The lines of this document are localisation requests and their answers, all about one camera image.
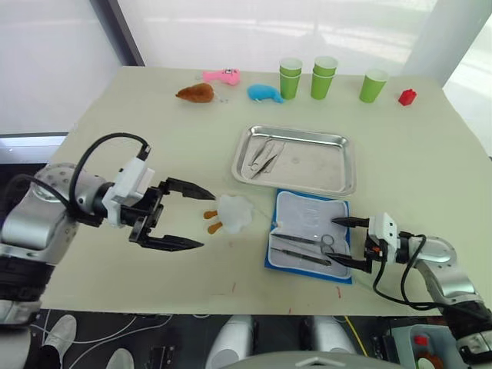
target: green paper cup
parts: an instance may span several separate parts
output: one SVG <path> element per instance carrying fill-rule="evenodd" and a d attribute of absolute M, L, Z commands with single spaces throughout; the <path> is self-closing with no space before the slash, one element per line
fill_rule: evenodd
<path fill-rule="evenodd" d="M 302 72 L 302 61 L 297 58 L 283 58 L 280 60 L 280 73 L 288 77 L 297 77 Z"/>
<path fill-rule="evenodd" d="M 331 77 L 337 71 L 338 60 L 331 56 L 318 56 L 314 60 L 313 72 L 322 77 Z"/>
<path fill-rule="evenodd" d="M 313 71 L 313 79 L 311 81 L 311 97 L 316 100 L 324 99 L 328 93 L 328 89 L 330 88 L 331 81 L 333 81 L 333 77 L 333 75 L 331 77 L 317 75 Z"/>
<path fill-rule="evenodd" d="M 359 99 L 363 102 L 374 102 L 383 89 L 389 74 L 380 69 L 370 69 L 366 72 Z"/>
<path fill-rule="evenodd" d="M 280 95 L 285 100 L 291 100 L 295 98 L 295 94 L 298 91 L 299 80 L 301 75 L 296 77 L 289 77 L 280 73 Z"/>

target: stainless steel tray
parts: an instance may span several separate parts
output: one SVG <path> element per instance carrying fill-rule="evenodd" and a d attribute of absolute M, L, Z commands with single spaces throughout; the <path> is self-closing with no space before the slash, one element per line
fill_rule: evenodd
<path fill-rule="evenodd" d="M 265 139 L 285 142 L 269 173 L 250 179 L 251 159 Z M 355 191 L 351 143 L 343 136 L 255 125 L 241 136 L 232 174 L 252 185 L 341 197 Z"/>

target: white table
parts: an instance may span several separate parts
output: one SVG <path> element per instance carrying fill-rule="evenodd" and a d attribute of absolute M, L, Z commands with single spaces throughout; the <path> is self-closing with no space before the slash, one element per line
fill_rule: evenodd
<path fill-rule="evenodd" d="M 197 83 L 197 71 L 122 68 L 108 90 L 57 151 L 53 161 L 76 162 L 100 136 L 128 131 L 148 139 L 148 164 L 155 183 L 167 176 L 193 181 L 217 196 L 240 194 L 256 207 L 254 221 L 240 234 L 207 233 L 203 219 L 213 201 L 173 194 L 156 235 L 203 241 L 193 251 L 167 253 L 127 241 L 130 229 L 82 226 L 55 269 L 43 297 L 45 308 L 76 311 L 212 314 L 422 314 L 379 298 L 374 276 L 354 273 L 354 284 L 338 285 L 264 268 L 274 189 L 242 184 L 231 174 L 240 134 L 252 125 L 281 125 L 325 131 L 355 146 L 357 190 L 348 198 L 351 214 L 387 211 L 401 230 L 447 239 L 488 306 L 492 306 L 492 163 L 454 111 L 440 87 L 417 77 L 392 78 L 373 104 L 358 100 L 361 77 L 337 76 L 328 97 L 309 96 L 303 75 L 298 97 L 283 105 L 250 101 L 253 83 L 278 85 L 276 74 L 243 73 L 238 87 L 215 84 L 228 102 L 192 104 L 175 93 Z M 397 103 L 407 88 L 412 106 Z M 87 169 L 109 181 L 138 150 L 126 140 L 106 143 Z M 364 231 L 352 233 L 361 256 Z M 403 266 L 387 268 L 381 289 L 399 291 Z M 411 299 L 428 301 L 424 282 L 412 271 Z"/>

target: cable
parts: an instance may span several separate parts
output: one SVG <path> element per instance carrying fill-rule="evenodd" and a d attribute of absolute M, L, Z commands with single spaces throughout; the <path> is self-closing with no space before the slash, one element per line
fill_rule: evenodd
<path fill-rule="evenodd" d="M 3 202 L 2 202 L 2 207 L 7 210 L 7 200 L 8 200 L 8 194 L 12 191 L 12 188 L 17 182 L 20 181 L 29 181 L 32 183 L 36 183 L 39 187 L 44 188 L 46 191 L 48 191 L 50 194 L 55 196 L 62 204 L 63 206 L 66 207 L 68 211 L 70 211 L 71 206 L 70 203 L 66 198 L 63 197 L 62 194 L 60 194 L 58 191 L 56 191 L 52 186 L 50 186 L 47 183 L 44 183 L 43 181 L 37 179 L 36 177 L 33 177 L 32 175 L 16 175 L 14 176 L 7 184 L 5 187 L 4 191 L 4 197 L 3 197 Z"/>
<path fill-rule="evenodd" d="M 90 348 L 88 348 L 86 351 L 84 351 L 83 353 L 80 354 L 79 357 L 77 357 L 77 359 L 75 359 L 75 361 L 70 365 L 70 367 L 68 367 L 68 369 L 73 369 L 73 367 L 86 355 L 88 354 L 89 352 L 91 352 L 92 350 L 94 350 L 95 348 L 101 346 L 102 344 L 106 344 L 108 342 L 111 342 L 111 341 L 115 341 L 115 340 L 118 340 L 122 337 L 125 337 L 125 336 L 128 336 L 129 334 L 133 334 L 133 333 L 138 333 L 138 332 L 142 332 L 142 331 L 146 331 L 146 330 L 149 330 L 149 329 L 157 329 L 157 328 L 161 328 L 161 327 L 164 327 L 170 320 L 172 319 L 172 315 L 169 315 L 168 319 L 164 322 L 164 323 L 160 323 L 158 325 L 154 325 L 152 327 L 145 327 L 145 328 L 140 328 L 140 329 L 136 329 L 134 331 L 130 331 L 128 333 L 124 333 L 124 334 L 120 334 L 119 336 L 117 337 L 113 337 L 109 340 L 106 340 L 106 341 L 102 341 L 102 342 L 99 342 L 98 344 L 95 344 L 94 346 L 91 346 Z"/>
<path fill-rule="evenodd" d="M 359 334 L 357 333 L 357 331 L 355 330 L 354 328 L 354 325 L 352 324 L 351 320 L 348 318 L 347 315 L 344 316 L 345 318 L 345 321 L 348 323 L 348 326 L 351 328 L 352 330 L 352 333 L 354 334 L 355 336 L 355 339 L 357 340 L 357 342 L 359 343 L 359 346 L 361 347 L 361 350 L 362 350 L 362 353 L 364 354 L 364 356 L 368 356 L 367 355 L 367 351 L 366 351 L 366 348 L 364 347 L 364 345 L 362 344 L 362 340 L 361 338 L 359 337 Z"/>
<path fill-rule="evenodd" d="M 422 250 L 422 248 L 425 245 L 426 240 L 427 240 L 427 238 L 425 236 L 423 236 L 422 242 L 419 244 L 417 250 L 415 251 L 415 254 L 412 256 L 411 260 L 413 260 L 413 262 L 415 262 L 415 260 L 417 259 L 416 255 L 418 255 L 418 252 L 420 252 Z M 387 261 L 387 243 L 384 240 L 381 242 L 381 250 L 383 252 L 383 257 L 381 259 L 381 266 L 379 268 L 379 272 L 376 275 L 376 279 L 374 279 L 372 289 L 374 290 L 374 292 L 376 294 L 378 294 L 382 298 L 385 298 L 385 299 L 392 301 L 396 304 L 406 305 L 410 308 L 413 308 L 414 310 L 427 311 L 427 310 L 431 310 L 431 309 L 435 309 L 435 308 L 446 308 L 446 309 L 452 309 L 455 311 L 459 311 L 460 313 L 463 313 L 463 314 L 468 314 L 468 315 L 475 317 L 476 319 L 479 319 L 479 320 L 488 321 L 488 317 L 486 317 L 482 314 L 478 314 L 478 313 L 475 313 L 474 311 L 470 311 L 468 309 L 458 307 L 455 305 L 442 304 L 440 302 L 433 302 L 433 301 L 430 301 L 430 302 L 410 302 L 410 301 L 408 301 L 408 299 L 407 300 L 400 300 L 398 298 L 393 298 L 393 297 L 388 296 L 387 294 L 384 294 L 383 292 L 379 291 L 377 289 L 377 285 L 379 284 L 379 281 L 381 280 L 381 277 L 383 276 L 384 269 L 386 268 L 386 261 Z M 405 281 L 406 281 L 406 277 L 405 277 L 405 279 L 403 279 L 403 275 L 402 275 L 401 285 L 404 286 Z"/>
<path fill-rule="evenodd" d="M 48 309 L 48 313 L 46 313 L 46 318 L 45 318 L 45 329 L 48 327 L 48 319 L 49 319 L 49 315 L 52 313 L 52 310 L 51 309 Z M 43 344 L 45 344 L 45 337 L 46 337 L 46 334 L 45 332 L 43 331 L 43 338 L 41 339 L 41 346 Z"/>
<path fill-rule="evenodd" d="M 57 336 L 56 334 L 53 334 L 51 331 L 48 331 L 48 330 L 46 330 L 46 329 L 44 329 L 44 328 L 41 328 L 41 327 L 39 327 L 39 326 L 38 326 L 38 325 L 36 325 L 36 324 L 31 324 L 31 327 L 37 328 L 37 329 L 39 329 L 39 330 L 43 331 L 43 334 L 44 334 L 44 333 L 47 333 L 47 334 L 48 334 L 48 336 L 49 336 L 49 335 L 51 335 L 51 336 L 53 336 L 53 337 L 55 337 L 55 338 L 59 339 L 60 341 L 68 342 L 69 344 L 96 344 L 96 343 L 98 343 L 98 342 L 105 341 L 105 340 L 107 340 L 107 339 L 109 339 L 109 338 L 111 338 L 111 337 L 114 337 L 114 336 L 115 336 L 115 335 L 117 335 L 117 334 L 120 334 L 120 333 L 121 333 L 122 331 L 124 331 L 126 328 L 130 327 L 130 326 L 133 324 L 133 322 L 134 322 L 134 321 L 136 321 L 136 320 L 137 320 L 137 317 L 134 317 L 133 319 L 131 319 L 130 323 L 126 324 L 126 325 L 125 325 L 122 329 L 120 329 L 118 332 L 113 333 L 113 334 L 110 334 L 110 335 L 109 335 L 109 336 L 107 336 L 107 337 L 98 338 L 97 340 L 92 340 L 92 341 L 70 341 L 70 340 L 65 340 L 64 338 L 59 337 L 59 336 Z"/>
<path fill-rule="evenodd" d="M 77 166 L 74 169 L 74 173 L 71 177 L 70 187 L 68 189 L 68 200 L 69 200 L 70 205 L 72 206 L 73 209 L 76 209 L 76 210 L 80 209 L 77 201 L 75 200 L 75 188 L 77 187 L 78 177 L 80 176 L 80 174 L 82 172 L 82 169 L 85 165 L 85 162 L 89 159 L 92 152 L 94 152 L 94 150 L 96 148 L 98 148 L 98 146 L 100 144 L 102 144 L 103 142 L 109 141 L 113 138 L 117 138 L 117 137 L 132 138 L 136 141 L 141 142 L 142 146 L 141 146 L 141 149 L 137 155 L 137 158 L 140 158 L 141 160 L 145 160 L 147 158 L 148 153 L 150 151 L 150 147 L 149 147 L 148 143 L 146 142 L 146 140 L 144 140 L 140 136 L 132 135 L 131 133 L 116 132 L 116 133 L 111 133 L 111 134 L 106 135 L 106 136 L 102 136 L 101 138 L 96 140 L 91 146 L 89 146 L 89 148 L 82 155 L 82 157 L 78 161 Z"/>

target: shoe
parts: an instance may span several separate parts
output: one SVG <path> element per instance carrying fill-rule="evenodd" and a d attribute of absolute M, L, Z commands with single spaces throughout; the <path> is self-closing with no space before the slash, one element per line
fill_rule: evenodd
<path fill-rule="evenodd" d="M 124 348 L 117 349 L 109 359 L 106 369 L 135 369 L 133 356 Z"/>
<path fill-rule="evenodd" d="M 45 340 L 45 345 L 53 346 L 60 355 L 60 363 L 63 362 L 65 352 L 70 348 L 71 342 L 77 334 L 77 321 L 73 315 L 64 315 L 56 322 Z"/>

